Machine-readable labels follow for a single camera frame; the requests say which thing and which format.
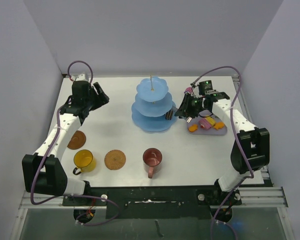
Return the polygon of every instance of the brown mug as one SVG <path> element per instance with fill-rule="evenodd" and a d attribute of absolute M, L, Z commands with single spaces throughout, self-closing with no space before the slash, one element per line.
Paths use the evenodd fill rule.
<path fill-rule="evenodd" d="M 160 171 L 162 162 L 162 154 L 156 148 L 149 148 L 143 153 L 144 170 L 148 173 L 148 178 L 152 179 L 153 175 Z"/>

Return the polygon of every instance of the yellow object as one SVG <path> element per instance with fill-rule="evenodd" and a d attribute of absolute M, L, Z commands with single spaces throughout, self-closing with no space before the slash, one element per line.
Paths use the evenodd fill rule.
<path fill-rule="evenodd" d="M 73 158 L 74 164 L 83 173 L 91 172 L 96 168 L 97 161 L 89 150 L 78 151 Z"/>
<path fill-rule="evenodd" d="M 216 121 L 215 121 L 212 117 L 210 117 L 210 116 L 206 117 L 205 119 L 206 119 L 212 126 L 214 126 L 214 125 L 216 124 Z"/>
<path fill-rule="evenodd" d="M 221 121 L 221 122 L 217 122 L 217 123 L 213 126 L 213 128 L 219 130 L 219 129 L 222 129 L 224 126 L 225 126 L 225 124 Z"/>
<path fill-rule="evenodd" d="M 192 126 L 188 127 L 190 133 L 193 133 L 198 130 L 198 124 L 193 124 Z"/>

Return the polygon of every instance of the blue plate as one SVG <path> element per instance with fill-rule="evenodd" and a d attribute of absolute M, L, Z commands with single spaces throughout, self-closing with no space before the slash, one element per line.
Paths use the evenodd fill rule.
<path fill-rule="evenodd" d="M 172 124 L 174 124 L 177 120 L 177 117 L 173 116 L 171 120 L 166 120 L 165 116 L 158 117 L 150 117 L 143 116 L 138 110 L 135 108 L 135 104 L 132 104 L 132 120 L 139 128 L 143 129 L 147 132 L 163 132 L 169 129 Z"/>
<path fill-rule="evenodd" d="M 138 86 L 136 91 L 138 92 L 139 98 L 147 102 L 156 102 L 163 99 L 168 93 L 168 85 L 166 80 L 157 76 L 152 77 L 153 91 L 151 91 L 150 78 L 143 79 Z"/>
<path fill-rule="evenodd" d="M 172 108 L 172 95 L 168 92 L 165 97 L 154 103 L 142 100 L 139 94 L 135 95 L 134 107 L 146 117 L 160 117 Z"/>

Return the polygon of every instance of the mug handle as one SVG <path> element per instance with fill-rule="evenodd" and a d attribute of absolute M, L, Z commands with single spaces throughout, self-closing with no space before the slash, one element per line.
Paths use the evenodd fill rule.
<path fill-rule="evenodd" d="M 79 175 L 79 174 L 81 174 L 81 173 L 82 173 L 81 168 L 75 167 L 75 168 L 73 169 L 72 173 L 73 173 L 74 175 Z"/>
<path fill-rule="evenodd" d="M 149 167 L 149 170 L 148 170 L 148 178 L 152 179 L 153 176 L 154 176 L 154 167 L 151 166 L 151 167 Z"/>

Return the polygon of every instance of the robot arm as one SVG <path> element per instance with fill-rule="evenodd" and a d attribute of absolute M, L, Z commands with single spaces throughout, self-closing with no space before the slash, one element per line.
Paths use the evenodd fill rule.
<path fill-rule="evenodd" d="M 218 116 L 228 128 L 231 128 L 231 101 L 229 96 L 225 92 L 214 90 L 211 80 L 199 83 L 199 94 L 202 96 L 195 97 L 192 93 L 187 92 L 175 116 L 190 121 L 192 118 L 198 117 L 201 111 L 209 110 Z M 257 128 L 237 109 L 232 110 L 232 116 L 236 135 L 252 170 L 260 170 L 269 164 L 270 137 L 268 130 Z M 232 168 L 228 169 L 216 182 L 222 192 L 230 192 L 243 178 L 250 175 L 236 141 L 233 144 L 230 159 Z"/>
<path fill-rule="evenodd" d="M 53 196 L 68 194 L 82 195 L 87 182 L 68 178 L 59 159 L 64 154 L 73 134 L 84 123 L 89 112 L 109 102 L 108 96 L 96 82 L 93 86 L 87 80 L 76 80 L 72 84 L 72 95 L 59 110 L 60 125 L 57 124 L 44 143 L 32 155 L 22 159 L 25 189 L 31 191 L 35 174 L 59 128 L 59 135 L 47 156 L 35 184 L 35 193 Z"/>

